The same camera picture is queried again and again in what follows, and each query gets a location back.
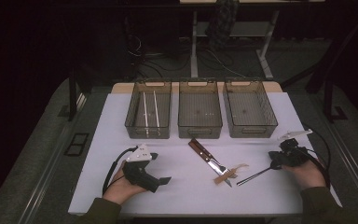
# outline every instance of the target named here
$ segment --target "dark background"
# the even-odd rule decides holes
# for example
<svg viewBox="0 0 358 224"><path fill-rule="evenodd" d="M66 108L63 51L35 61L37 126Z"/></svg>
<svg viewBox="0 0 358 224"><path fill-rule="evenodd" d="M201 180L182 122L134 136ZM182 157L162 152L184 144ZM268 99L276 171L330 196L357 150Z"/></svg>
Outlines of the dark background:
<svg viewBox="0 0 358 224"><path fill-rule="evenodd" d="M357 20L358 1L338 2L327 1L325 7L317 10L307 7L282 10L274 37L277 40L295 38L299 41L317 37L339 39L337 35L348 32L344 29L345 24ZM126 13L105 11L96 15L87 10L82 13L70 10L57 13L52 4L42 0L16 1L15 4L0 2L0 186L52 93L68 78L69 72L76 71L82 91L89 91L95 85L112 85L121 79L131 79L131 58L127 54L124 32L126 27L121 20ZM182 13L182 17L158 24L158 27L166 29L153 31L158 34L164 30L165 34L161 36L172 39L156 41L158 35L151 35L145 29L142 35L149 39L150 45L162 43L171 46L168 53L174 54L175 38L191 32L182 28L182 23L188 22L188 12ZM253 10L248 13L259 16ZM149 19L156 17L156 14L142 11L137 11L137 15ZM160 21L150 20L148 24L135 22L133 25L135 28L145 25L156 27L153 22ZM358 93L358 84L353 85L352 80L358 74L358 57L353 57L358 55L358 35L354 41L335 73L339 74L338 84L348 90L347 94L358 106L358 94L355 94ZM350 65L350 69L346 69L345 65ZM110 71L121 71L124 75L112 77Z"/></svg>

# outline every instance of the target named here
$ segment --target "floor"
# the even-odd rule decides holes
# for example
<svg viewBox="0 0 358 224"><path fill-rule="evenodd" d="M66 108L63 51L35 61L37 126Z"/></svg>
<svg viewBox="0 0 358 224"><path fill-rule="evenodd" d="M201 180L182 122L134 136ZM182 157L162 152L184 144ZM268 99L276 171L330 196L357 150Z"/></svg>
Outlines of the floor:
<svg viewBox="0 0 358 224"><path fill-rule="evenodd" d="M150 51L146 60L134 73L138 77L190 77L189 45L183 40L183 53L170 59ZM233 39L227 50L212 54L199 43L199 77L245 76L262 77L255 55L262 41L259 39ZM273 80L279 83L297 75L317 63L330 42L328 40L272 41L267 60ZM304 90L308 77L299 80L284 91L295 106L305 126L318 134L310 135L314 149L327 156L327 143L331 150L330 175L339 199L358 217L358 111L342 90L334 89L334 105L340 106L348 119L328 122L322 115L323 92L307 94ZM95 132L106 95L111 87L94 87L81 95L78 113L68 122L68 82L55 91L45 113L34 129L15 166L0 189L0 223L72 223L76 216L67 213L77 179ZM83 153L79 157L63 155L75 133L88 133ZM190 220L189 223L270 223L297 224L300 217L266 217L262 219ZM139 223L139 220L121 220Z"/></svg>

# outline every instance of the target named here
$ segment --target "person's left hand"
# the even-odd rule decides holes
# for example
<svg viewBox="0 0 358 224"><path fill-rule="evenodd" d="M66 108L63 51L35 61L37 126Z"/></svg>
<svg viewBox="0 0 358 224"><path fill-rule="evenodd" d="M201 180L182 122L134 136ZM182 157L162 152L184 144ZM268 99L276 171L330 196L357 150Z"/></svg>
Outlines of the person's left hand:
<svg viewBox="0 0 358 224"><path fill-rule="evenodd" d="M117 173L115 176L113 176L113 184L111 184L106 190L105 194L103 195L103 199L106 199L110 202L123 204L133 195L147 191L142 187L132 185L130 181L126 179L123 173L124 163L125 161L121 163Z"/></svg>

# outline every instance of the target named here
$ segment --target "tape strip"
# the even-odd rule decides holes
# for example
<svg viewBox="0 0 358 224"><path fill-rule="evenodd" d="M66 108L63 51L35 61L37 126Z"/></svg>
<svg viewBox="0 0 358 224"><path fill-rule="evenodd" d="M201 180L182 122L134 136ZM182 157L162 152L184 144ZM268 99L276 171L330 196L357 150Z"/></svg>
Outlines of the tape strip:
<svg viewBox="0 0 358 224"><path fill-rule="evenodd" d="M248 165L248 164L245 164L245 163L240 164L240 165L238 165L237 167L232 168L229 172L227 172L227 173L225 173L225 174L223 174L223 175L218 176L217 178L214 179L213 182L214 182L216 185L218 185L218 184L222 183L223 181L225 181L225 180L226 180L227 178L229 178L230 176L234 175L235 172L237 172L238 169L240 169L241 167L245 167L245 166L249 166L249 165Z"/></svg>

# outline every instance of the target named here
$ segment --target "wire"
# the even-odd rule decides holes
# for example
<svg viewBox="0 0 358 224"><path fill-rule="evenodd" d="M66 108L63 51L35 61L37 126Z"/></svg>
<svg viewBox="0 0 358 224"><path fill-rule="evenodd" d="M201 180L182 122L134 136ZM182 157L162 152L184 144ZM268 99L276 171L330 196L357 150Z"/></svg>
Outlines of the wire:
<svg viewBox="0 0 358 224"><path fill-rule="evenodd" d="M157 63L150 62L150 61L147 61L146 63L152 63L153 65L161 68L164 71L174 72L174 71L180 71L183 68L185 68L189 60L190 60L190 55L188 55L188 57L186 58L185 64L183 64L182 66L179 66L178 68L172 68L172 69L165 68L165 67L163 67L163 66L161 66L161 65L159 65Z"/></svg>
<svg viewBox="0 0 358 224"><path fill-rule="evenodd" d="M209 53L211 54L211 51L209 50L209 49L206 49L206 48L199 48L200 49L200 51L209 51ZM227 58L228 58L228 60L229 60L229 63L223 63L222 62L222 60L221 59L219 59L218 60L218 64L219 65L221 65L221 64L223 64L224 66L231 66L231 65L233 65L234 64L234 60L232 59L232 57L231 56L229 56L227 53L225 53L224 51L220 51L220 52L222 52L222 54L224 55L224 56L226 56ZM207 57L205 57L205 59L207 60L207 61L209 61L209 62L212 62L212 63L215 63L215 59L208 59Z"/></svg>
<svg viewBox="0 0 358 224"><path fill-rule="evenodd" d="M145 64L145 63L140 63L139 65L143 65L143 66L149 67L149 68L155 70L160 77L163 77L162 74L159 72L159 70L158 70L157 68L155 68L155 67L153 67L153 66L151 66L151 65L149 65L149 64Z"/></svg>
<svg viewBox="0 0 358 224"><path fill-rule="evenodd" d="M121 177L117 178L116 180L112 181L109 186L107 187L107 189L109 189L110 186L112 186L114 183L116 183L119 179L123 178L124 175L122 175Z"/></svg>
<svg viewBox="0 0 358 224"><path fill-rule="evenodd" d="M307 149L307 151L310 151L310 152L315 153L316 156L318 156L318 159L321 159L321 161L324 163L324 167L327 167L327 163L326 163L326 161L324 160L324 158L321 156L321 154L319 154L319 153L316 152L315 150Z"/></svg>
<svg viewBox="0 0 358 224"><path fill-rule="evenodd" d="M129 38L135 38L136 40L138 40L139 45L138 45L138 47L134 50L135 53L132 52L132 50L129 50L129 49L128 49L128 53L129 53L129 54L132 54L133 56L136 56L136 57L141 57L141 56L142 56L142 52L140 52L140 49L141 49L141 47L142 47L142 41L141 41L141 39L138 38L136 35L129 35Z"/></svg>
<svg viewBox="0 0 358 224"><path fill-rule="evenodd" d="M121 152L121 154L117 157L117 159L112 163L112 166L109 169L109 172L107 173L106 179L103 183L103 194L106 192L106 190L109 188L110 184L109 184L109 180L112 177L112 173L115 171L118 161L121 159L121 157L124 156L124 154L126 154L127 152L134 152L138 147L131 147L128 148L126 150L124 150L123 152Z"/></svg>
<svg viewBox="0 0 358 224"><path fill-rule="evenodd" d="M209 67L209 68L211 68L211 69L213 69L213 70L223 70L223 69L224 69L224 68L223 68L223 69L218 69L218 68L213 68L213 67L211 67L211 66L208 66L201 58L202 58L202 56L200 55L200 56L199 56L200 61L203 62L205 66L207 66L207 67ZM256 67L257 65L260 65L260 62L253 63L251 66L249 66L249 70L250 70L250 71L249 71L245 76L246 76L246 77L250 77L250 76L253 74L253 72L252 72L251 70L252 70L254 67Z"/></svg>
<svg viewBox="0 0 358 224"><path fill-rule="evenodd" d="M325 164L326 166L326 170L329 170L330 169L330 163L331 163L331 149L329 147L329 145L327 144L327 141L322 137L322 135L318 132L316 132L312 127L309 126L309 124L305 123L305 122L302 122L302 125L306 126L307 128L311 129L314 133L316 133L321 139L322 141L324 142L324 145L326 146L326 149L327 149L327 163Z"/></svg>
<svg viewBox="0 0 358 224"><path fill-rule="evenodd" d="M328 173L328 171L321 165L320 162L318 162L315 158L313 158L310 154L308 154L307 152L303 152L300 149L294 147L294 150L302 153L303 155L305 155L308 159L310 159L310 161L313 162L313 164L316 165L316 167L318 168L318 170L321 172L322 176L324 177L324 182L326 184L326 186L330 189L330 175Z"/></svg>
<svg viewBox="0 0 358 224"><path fill-rule="evenodd" d="M222 61L220 61L219 58L218 58L213 52L211 52L210 50L206 49L206 51L209 52L210 54L212 54L212 56L214 56L215 59L216 59L226 70L228 70L228 72L231 72L231 73L233 73L233 74L235 74L235 75L238 75L238 76L240 76L240 77L246 77L245 75L242 75L242 74L240 74L240 73L237 73L237 72L235 72L235 71L233 71L233 70L227 68L227 67L225 66L225 64L222 63Z"/></svg>
<svg viewBox="0 0 358 224"><path fill-rule="evenodd" d="M209 64L207 64L204 60L208 60L208 61L210 61L210 60L207 59L207 58L206 58L205 56L203 56L202 54L197 54L197 59L200 60L200 62L202 62L202 63L205 65L205 67L208 67L208 68L210 68L210 69L213 69L213 70L216 70L216 71L225 70L225 68L222 67L222 66L219 66L218 68L216 68L216 67L212 67L212 66L210 66Z"/></svg>
<svg viewBox="0 0 358 224"><path fill-rule="evenodd" d="M148 77L145 73L143 73L139 70L136 70L136 73L139 73L141 75L141 77Z"/></svg>

